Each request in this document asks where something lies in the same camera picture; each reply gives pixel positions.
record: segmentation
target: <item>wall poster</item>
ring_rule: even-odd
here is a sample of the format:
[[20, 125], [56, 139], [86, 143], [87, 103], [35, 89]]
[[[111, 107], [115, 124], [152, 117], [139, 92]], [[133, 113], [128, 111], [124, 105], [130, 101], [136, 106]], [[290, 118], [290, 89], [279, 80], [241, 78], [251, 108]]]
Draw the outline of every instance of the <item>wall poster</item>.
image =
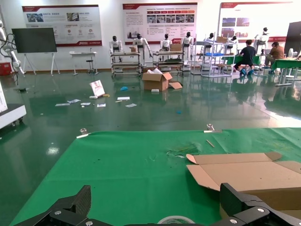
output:
[[132, 44], [137, 33], [149, 44], [159, 44], [166, 33], [173, 43], [180, 43], [187, 32], [195, 37], [197, 8], [196, 2], [123, 4], [125, 42]]
[[290, 23], [289, 16], [273, 16], [283, 12], [292, 2], [223, 2], [220, 9], [219, 36], [236, 35], [240, 42], [255, 39], [267, 27], [269, 42], [284, 42]]
[[53, 27], [63, 46], [101, 46], [98, 5], [22, 6], [26, 27]]

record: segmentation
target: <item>man in black shirt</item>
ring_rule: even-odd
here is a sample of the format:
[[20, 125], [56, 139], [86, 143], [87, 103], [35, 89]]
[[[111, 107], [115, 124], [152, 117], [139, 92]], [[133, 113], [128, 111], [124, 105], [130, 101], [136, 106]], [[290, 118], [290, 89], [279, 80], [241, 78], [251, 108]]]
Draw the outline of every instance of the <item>man in black shirt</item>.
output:
[[239, 56], [243, 55], [243, 60], [239, 61], [237, 64], [234, 65], [234, 68], [240, 72], [240, 76], [246, 75], [245, 69], [239, 69], [239, 66], [241, 65], [249, 65], [251, 67], [251, 70], [249, 71], [248, 75], [252, 75], [254, 72], [254, 65], [253, 65], [253, 56], [256, 55], [256, 49], [251, 46], [252, 40], [247, 40], [246, 41], [246, 47], [244, 47]]

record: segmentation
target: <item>red box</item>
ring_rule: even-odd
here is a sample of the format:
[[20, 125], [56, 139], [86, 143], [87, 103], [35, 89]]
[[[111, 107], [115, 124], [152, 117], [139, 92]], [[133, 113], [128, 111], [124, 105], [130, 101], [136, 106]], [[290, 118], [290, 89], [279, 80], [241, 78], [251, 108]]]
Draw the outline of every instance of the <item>red box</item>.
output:
[[10, 75], [11, 73], [10, 63], [0, 63], [0, 76]]

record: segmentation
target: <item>green mat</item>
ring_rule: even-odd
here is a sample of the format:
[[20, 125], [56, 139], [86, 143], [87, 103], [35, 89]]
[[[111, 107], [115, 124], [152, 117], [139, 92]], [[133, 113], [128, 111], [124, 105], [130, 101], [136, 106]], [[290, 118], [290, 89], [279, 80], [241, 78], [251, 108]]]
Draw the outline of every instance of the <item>green mat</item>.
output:
[[[234, 57], [225, 57], [225, 56], [222, 57], [222, 60], [227, 60], [226, 64], [228, 64], [228, 65], [233, 65], [233, 64], [236, 64], [239, 61], [242, 61], [243, 57], [242, 56], [235, 56], [235, 62], [233, 62], [233, 59], [234, 59]], [[260, 56], [254, 56], [253, 57], [253, 64], [255, 64], [255, 65], [260, 64]]]
[[13, 224], [91, 185], [90, 218], [121, 226], [180, 215], [208, 225], [220, 219], [219, 193], [200, 187], [186, 168], [188, 160], [177, 155], [277, 151], [281, 160], [301, 161], [300, 138], [299, 128], [96, 132], [71, 144]]
[[276, 60], [271, 69], [275, 70], [277, 68], [301, 68], [301, 61], [300, 60]]

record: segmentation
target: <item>reflective floor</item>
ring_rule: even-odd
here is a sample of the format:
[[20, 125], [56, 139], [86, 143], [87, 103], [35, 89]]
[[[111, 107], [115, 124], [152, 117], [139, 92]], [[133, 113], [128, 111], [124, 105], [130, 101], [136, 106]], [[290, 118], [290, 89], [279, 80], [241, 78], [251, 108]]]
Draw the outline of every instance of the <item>reflective floor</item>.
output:
[[[189, 73], [173, 79], [183, 89], [160, 93], [143, 90], [136, 76], [85, 73], [27, 75], [19, 84], [27, 93], [19, 93], [10, 78], [1, 78], [8, 103], [23, 103], [24, 123], [0, 129], [0, 212], [1, 225], [8, 225], [41, 180], [64, 153], [81, 128], [100, 130], [190, 130], [300, 127], [301, 83], [276, 88], [278, 77], [260, 75], [253, 79], [207, 79]], [[100, 79], [110, 97], [97, 100], [89, 83]], [[126, 86], [128, 91], [120, 91]], [[130, 97], [118, 102], [117, 97]], [[67, 100], [91, 102], [55, 107]], [[106, 107], [97, 108], [97, 104]], [[137, 106], [127, 108], [131, 103]]]

